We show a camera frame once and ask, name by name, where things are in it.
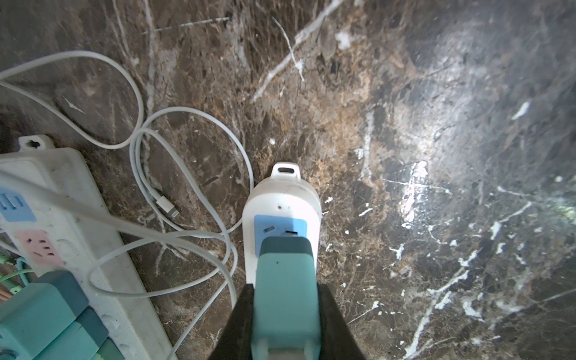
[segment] cable plug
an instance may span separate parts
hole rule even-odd
[[[176,206],[174,206],[174,204],[171,203],[170,200],[166,198],[166,196],[162,196],[161,198],[156,200],[156,204],[160,206],[162,210],[164,210],[164,212],[167,213],[172,218],[180,213],[176,208]]]

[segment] charging cable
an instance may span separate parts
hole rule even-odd
[[[36,67],[43,66],[43,65],[46,65],[46,64],[49,64],[49,63],[52,63],[55,61],[59,61],[59,60],[70,59],[70,58],[93,58],[93,59],[101,60],[101,61],[111,65],[115,69],[117,69],[122,74],[122,76],[124,76],[124,78],[128,81],[128,83],[132,87],[132,90],[134,91],[134,95],[136,97],[136,101],[138,104],[138,116],[137,116],[136,124],[134,126],[132,133],[123,142],[109,145],[109,144],[105,144],[105,143],[97,141],[96,139],[94,139],[90,135],[88,135],[82,128],[80,128],[78,125],[76,125],[72,120],[70,120],[66,115],[61,113],[59,110],[57,110],[53,106],[49,105],[47,102],[43,101],[42,99],[38,98],[37,96],[35,96],[29,92],[27,92],[26,90],[19,88],[18,86],[15,86],[13,84],[9,84],[9,83],[3,81],[3,80],[5,80],[11,76],[23,73],[25,71],[34,69]],[[132,79],[132,77],[129,75],[129,73],[124,68],[122,68],[122,66],[120,64],[118,64],[114,60],[110,59],[109,57],[98,54],[96,52],[65,51],[65,52],[60,52],[60,53],[49,55],[49,56],[44,56],[42,58],[30,61],[28,63],[24,63],[22,65],[19,65],[19,66],[13,67],[11,69],[0,72],[0,86],[3,86],[4,88],[10,89],[10,90],[13,90],[13,91],[25,96],[25,97],[37,102],[38,104],[42,105],[44,108],[48,109],[50,112],[52,112],[57,117],[62,119],[70,127],[72,127],[74,130],[76,130],[76,132],[79,133],[79,135],[81,135],[86,140],[88,140],[89,142],[91,142],[92,144],[94,144],[96,146],[102,147],[104,149],[121,149],[127,145],[130,145],[130,147],[129,147],[130,165],[131,165],[132,173],[134,174],[134,178],[135,178],[136,183],[138,185],[138,188],[142,192],[142,195],[144,196],[144,198],[146,199],[146,201],[148,202],[150,207],[154,210],[158,219],[160,221],[164,221],[165,223],[167,223],[170,227],[172,227],[175,230],[172,233],[162,234],[162,233],[159,233],[159,232],[147,229],[147,228],[143,228],[141,226],[132,224],[130,222],[112,217],[108,214],[104,214],[102,212],[96,211],[95,209],[92,209],[88,206],[85,206],[85,205],[80,204],[78,202],[75,202],[71,199],[65,198],[61,195],[54,193],[54,192],[51,192],[51,191],[46,190],[44,188],[41,188],[37,185],[34,185],[34,184],[24,180],[24,179],[19,179],[18,177],[12,176],[10,174],[0,172],[0,179],[2,179],[3,184],[6,184],[6,186],[8,186],[8,187],[12,187],[15,190],[27,192],[28,194],[35,196],[39,199],[42,199],[42,200],[46,201],[47,203],[56,205],[62,209],[70,211],[74,214],[79,214],[79,215],[82,215],[86,218],[90,218],[92,220],[99,221],[99,222],[104,223],[108,226],[111,226],[111,227],[115,228],[116,230],[121,231],[123,233],[132,234],[135,236],[142,237],[142,239],[136,240],[134,242],[131,242],[130,244],[124,245],[124,246],[110,252],[109,254],[103,256],[98,261],[96,261],[94,266],[90,269],[90,271],[86,275],[86,280],[87,280],[86,283],[95,293],[107,295],[107,296],[124,297],[124,298],[126,298],[126,297],[128,297],[128,298],[154,297],[154,296],[159,296],[159,295],[170,294],[170,293],[173,293],[175,291],[180,291],[180,290],[186,289],[188,287],[197,285],[203,281],[210,279],[212,276],[214,276],[218,272],[221,272],[224,275],[224,277],[226,279],[225,283],[223,283],[218,288],[218,290],[212,295],[212,297],[202,307],[200,312],[196,315],[196,317],[193,319],[193,321],[190,323],[190,325],[186,328],[184,333],[178,339],[178,341],[176,342],[176,344],[174,345],[172,351],[170,352],[170,354],[168,356],[167,360],[170,360],[172,358],[172,356],[176,353],[176,350],[180,347],[180,345],[182,344],[182,342],[184,341],[186,336],[192,330],[194,325],[198,322],[198,320],[201,318],[201,316],[204,314],[204,312],[206,312],[208,307],[214,302],[214,300],[218,297],[218,295],[222,292],[222,290],[224,289],[224,287],[226,285],[229,288],[230,300],[232,303],[232,307],[234,307],[234,304],[236,303],[236,290],[235,290],[234,284],[232,282],[232,275],[234,274],[234,271],[236,270],[236,266],[238,263],[238,254],[237,254],[236,247],[230,241],[229,233],[236,230],[241,225],[241,220],[236,222],[236,224],[231,226],[229,229],[226,228],[226,225],[224,224],[224,222],[222,221],[222,219],[220,218],[220,216],[218,215],[218,213],[216,212],[214,207],[210,204],[210,202],[208,201],[206,196],[204,196],[204,194],[200,190],[200,187],[198,186],[192,173],[186,167],[184,160],[176,153],[176,151],[170,146],[170,144],[160,134],[158,134],[157,132],[155,132],[151,129],[151,125],[156,119],[158,119],[162,115],[166,115],[166,114],[169,114],[172,112],[188,112],[188,113],[191,113],[194,115],[201,116],[201,117],[205,118],[206,120],[212,122],[213,124],[215,124],[219,128],[223,129],[224,132],[226,132],[226,134],[232,139],[234,144],[238,147],[238,149],[239,149],[239,151],[240,151],[240,153],[244,159],[244,162],[245,162],[247,170],[248,170],[250,191],[252,191],[254,189],[254,175],[252,172],[252,166],[250,164],[250,160],[248,159],[248,155],[247,155],[246,151],[244,150],[244,147],[242,146],[242,144],[240,143],[238,138],[234,135],[234,133],[231,132],[230,129],[227,128],[222,122],[220,122],[215,117],[213,117],[213,116],[211,116],[211,115],[209,115],[203,111],[200,111],[198,109],[194,109],[194,108],[190,108],[190,107],[169,107],[169,108],[165,108],[165,109],[162,109],[160,111],[153,113],[144,122],[143,121],[143,119],[144,119],[144,104],[143,104],[143,100],[142,100],[142,95],[140,94],[140,91],[138,90],[138,87],[137,87],[136,83],[134,82],[134,80]],[[142,169],[142,162],[141,162],[141,144],[142,144],[142,137],[145,134],[148,134],[149,136],[156,139],[160,143],[160,145],[162,145],[167,150],[167,152],[170,154],[170,156],[172,157],[172,159],[174,160],[176,165],[184,173],[184,177],[186,178],[186,180],[188,181],[188,183],[192,187],[194,193],[199,198],[202,205],[204,205],[204,207],[208,210],[210,215],[216,221],[216,223],[217,223],[217,225],[221,231],[219,234],[218,233],[212,233],[212,232],[203,232],[200,230],[185,230],[181,226],[179,226],[178,224],[176,224],[172,220],[170,220],[166,215],[164,215],[164,213],[165,213],[171,217],[174,217],[175,215],[178,214],[178,210],[176,209],[176,206],[174,206],[174,204],[172,204],[165,196],[161,195],[156,189],[154,189],[151,186],[150,181],[148,181],[148,179],[145,176],[145,173]],[[189,241],[185,241],[185,240],[180,239],[180,237],[185,237],[185,236],[192,236],[192,237],[196,237],[196,238],[215,238],[217,240],[223,241],[226,244],[226,253],[224,255],[224,259],[220,261],[218,258],[216,258],[214,255],[212,255],[207,250],[205,250],[205,249],[203,249],[203,248],[201,248],[201,247],[199,247],[199,246],[197,246],[197,245],[195,245]],[[192,282],[189,282],[189,283],[186,283],[186,284],[183,284],[180,286],[176,286],[176,287],[173,287],[170,289],[152,291],[149,293],[140,293],[140,294],[119,293],[119,292],[115,292],[115,291],[108,291],[108,290],[104,290],[104,289],[100,289],[100,288],[96,287],[91,282],[91,280],[90,280],[91,274],[96,269],[98,269],[100,266],[102,266],[105,262],[107,262],[110,259],[112,259],[112,258],[114,258],[114,257],[116,257],[122,253],[125,253],[131,249],[134,249],[136,247],[140,247],[140,246],[143,246],[146,244],[150,244],[151,242],[160,242],[162,244],[169,244],[169,245],[172,245],[172,246],[175,246],[178,248],[190,250],[191,252],[193,252],[193,253],[207,259],[211,263],[213,263],[213,265],[216,266],[216,269],[214,269],[209,274],[207,274],[207,275],[205,275],[205,276],[203,276],[197,280],[194,280]],[[233,255],[233,264],[232,264],[232,267],[231,267],[230,272],[229,272],[226,269],[225,264],[229,260],[231,252]]]

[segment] power strip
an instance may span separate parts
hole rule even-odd
[[[18,142],[18,153],[0,155],[0,170],[108,212],[80,152],[55,149],[45,135],[21,137]],[[86,272],[97,259],[123,245],[115,229],[9,191],[2,184],[0,214],[0,227],[38,276],[61,269],[74,274],[126,360],[168,356],[172,346],[148,298],[101,296],[84,283]],[[106,290],[145,292],[127,254],[104,264],[92,281]]]

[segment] small hole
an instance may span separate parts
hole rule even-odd
[[[285,172],[285,173],[288,173],[288,174],[293,174],[293,173],[294,173],[294,169],[291,169],[291,168],[279,168],[279,169],[278,169],[278,172]]]
[[[26,143],[26,146],[27,147],[33,147],[34,149],[38,149],[42,145],[38,141],[30,140]]]

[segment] outlet slot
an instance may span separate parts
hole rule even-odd
[[[0,214],[8,222],[36,221],[36,216],[24,197],[2,187],[0,187]]]
[[[58,255],[56,248],[48,239],[48,234],[42,230],[16,231],[15,235],[28,252],[32,261],[46,265],[64,265],[64,261]]]
[[[256,242],[256,256],[260,257],[260,246],[265,238],[270,236],[301,236],[306,237],[308,224],[302,219],[285,218],[280,216],[256,215],[254,216],[254,241]]]

